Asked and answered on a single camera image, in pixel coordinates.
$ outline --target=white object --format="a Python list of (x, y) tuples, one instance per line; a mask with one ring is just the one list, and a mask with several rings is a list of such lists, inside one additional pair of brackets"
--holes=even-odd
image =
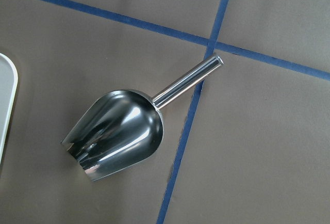
[(18, 82), (15, 65), (0, 53), (0, 163)]

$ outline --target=cylindrical handle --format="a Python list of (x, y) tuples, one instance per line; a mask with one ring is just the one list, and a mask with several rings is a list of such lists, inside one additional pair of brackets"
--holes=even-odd
[(182, 93), (201, 82), (215, 69), (223, 65), (223, 61), (216, 53), (199, 63), (181, 78), (170, 84), (160, 93), (153, 97), (153, 102), (158, 109), (163, 108), (165, 105), (173, 101)]

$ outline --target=metal scoop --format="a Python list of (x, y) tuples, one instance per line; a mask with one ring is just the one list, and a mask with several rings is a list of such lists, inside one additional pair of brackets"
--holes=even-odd
[(223, 65), (213, 54), (153, 98), (136, 90), (118, 90), (98, 99), (62, 141), (95, 181), (152, 155), (163, 139), (159, 111)]

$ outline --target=floor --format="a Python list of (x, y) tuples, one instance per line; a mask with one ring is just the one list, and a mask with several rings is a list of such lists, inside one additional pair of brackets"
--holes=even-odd
[[(328, 2), (0, 0), (19, 75), (0, 222), (328, 223)], [(213, 51), (147, 160), (91, 182), (60, 145), (103, 94), (154, 95)]]

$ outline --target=blue grout line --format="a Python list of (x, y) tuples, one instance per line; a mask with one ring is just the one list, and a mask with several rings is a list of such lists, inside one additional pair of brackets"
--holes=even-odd
[(330, 73), (328, 72), (324, 72), (315, 68), (310, 68), (287, 60), (282, 60), (246, 49), (241, 49), (240, 47), (235, 47), (222, 42), (216, 43), (216, 49), (330, 81)]
[(85, 12), (85, 13), (95, 15), (98, 17), (102, 17), (102, 18), (110, 19), (110, 20), (117, 21), (120, 23), (132, 25), (132, 26), (135, 26), (138, 28), (154, 31), (157, 33), (161, 33), (163, 35), (175, 37), (178, 39), (186, 40), (186, 41), (197, 43), (197, 44), (204, 45), (204, 46), (206, 46), (207, 42), (208, 42), (208, 40), (204, 37), (192, 35), (192, 34), (189, 34), (186, 32), (182, 32), (182, 31), (164, 27), (161, 25), (149, 23), (149, 22), (146, 22), (143, 20), (134, 19), (134, 18), (131, 18), (131, 17), (128, 17), (125, 15), (121, 15), (121, 14), (112, 12), (112, 11), (99, 9), (99, 8), (88, 6), (88, 5), (78, 3), (75, 1), (70, 1), (70, 0), (40, 0), (40, 1), (45, 1), (45, 2), (52, 3), (52, 4), (55, 4), (58, 6), (67, 7), (70, 9)]
[[(115, 13), (115, 12), (106, 11), (106, 10), (103, 10), (103, 9), (99, 9), (99, 8), (96, 8), (96, 7), (91, 7), (91, 6), (81, 4), (81, 3), (78, 3), (78, 2), (74, 2), (74, 1), (70, 1), (70, 0), (41, 0), (41, 1), (45, 1), (45, 2), (48, 2), (48, 3), (55, 4), (55, 5), (67, 7), (67, 8), (70, 8), (70, 9), (77, 10), (77, 11), (85, 12), (85, 13), (88, 13), (88, 14), (91, 14), (91, 15), (95, 15), (95, 16), (99, 16), (99, 17), (102, 17), (102, 18), (110, 19), (110, 20), (117, 21), (117, 22), (120, 22), (120, 23), (132, 25), (132, 26), (135, 26), (135, 27), (138, 27), (138, 28), (150, 30), (150, 31), (157, 32), (157, 33), (167, 35), (167, 36), (170, 36), (170, 37), (175, 37), (175, 38), (182, 39), (182, 40), (185, 40), (185, 41), (197, 43), (197, 44), (200, 44), (200, 45), (203, 45), (203, 46), (212, 47), (212, 44), (215, 43), (216, 44), (216, 49), (219, 49), (219, 50), (222, 50), (222, 51), (225, 51), (225, 52), (230, 52), (230, 53), (233, 53), (233, 54), (245, 56), (245, 57), (248, 57), (250, 59), (263, 61), (263, 62), (266, 62), (268, 64), (276, 65), (276, 66), (279, 66), (279, 67), (282, 67), (282, 68), (286, 68), (286, 69), (289, 69), (289, 70), (293, 70), (293, 71), (296, 71), (296, 72), (308, 74), (308, 75), (311, 75), (311, 76), (314, 76), (314, 77), (318, 77), (318, 78), (322, 78), (322, 79), (330, 81), (330, 73), (328, 73), (328, 72), (324, 72), (324, 71), (321, 71), (321, 70), (317, 70), (317, 69), (314, 69), (314, 68), (303, 66), (303, 65), (298, 64), (298, 63), (293, 63), (293, 62), (289, 62), (289, 61), (286, 61), (286, 60), (278, 59), (278, 58), (271, 57), (271, 56), (268, 56), (268, 55), (264, 55), (264, 54), (261, 54), (261, 53), (241, 49), (241, 48), (235, 47), (233, 45), (228, 45), (228, 44), (225, 44), (225, 43), (216, 42), (216, 39), (217, 39), (216, 30), (212, 30), (213, 33), (211, 33), (210, 39), (206, 39), (204, 37), (192, 35), (192, 34), (189, 34), (189, 33), (186, 33), (186, 32), (182, 32), (182, 31), (175, 30), (175, 29), (168, 28), (168, 27), (164, 27), (164, 26), (161, 26), (161, 25), (149, 23), (149, 22), (146, 22), (146, 21), (143, 21), (143, 20), (134, 19), (134, 18), (131, 18), (131, 17), (128, 17), (128, 16), (125, 16), (125, 15)], [(220, 3), (220, 8), (222, 8), (222, 11), (224, 11), (224, 9), (226, 8), (226, 5)], [(218, 18), (219, 19), (216, 20), (216, 22), (222, 23), (223, 16), (218, 17)]]
[[(217, 15), (215, 18), (215, 22), (213, 24), (213, 28), (211, 31), (211, 35), (210, 35), (210, 39), (209, 42), (207, 44), (206, 47), (206, 52), (204, 55), (204, 59), (206, 59), (208, 56), (210, 56), (214, 49), (215, 49), (215, 45), (217, 42), (217, 38), (220, 32), (220, 28), (221, 28), (221, 24), (223, 21), (223, 17), (225, 14), (225, 10), (227, 7), (229, 0), (221, 0), (220, 4), (219, 4), (219, 8), (217, 11)], [(180, 165), (181, 165), (181, 160), (183, 158), (184, 152), (185, 152), (185, 148), (187, 145), (187, 141), (189, 138), (189, 133), (191, 130), (191, 126), (193, 123), (193, 119), (197, 110), (197, 106), (201, 97), (201, 93), (202, 93), (202, 89), (203, 89), (203, 82), (200, 82), (194, 90), (193, 96), (192, 96), (192, 100), (189, 106), (189, 110), (188, 110), (188, 115), (187, 115), (187, 119), (183, 128), (183, 132), (179, 141), (179, 145), (178, 145), (178, 149), (175, 155), (175, 159), (174, 159), (174, 164), (173, 164), (173, 171), (172, 171), (172, 175), (170, 177), (170, 180), (168, 181), (166, 190), (165, 190), (165, 195), (159, 210), (159, 214), (158, 214), (158, 218), (157, 218), (157, 222), (156, 224), (163, 224), (164, 220), (165, 220), (165, 216), (169, 207), (169, 203), (171, 200), (171, 196), (173, 193), (173, 189), (174, 189), (174, 185), (175, 185), (175, 181), (180, 169)]]

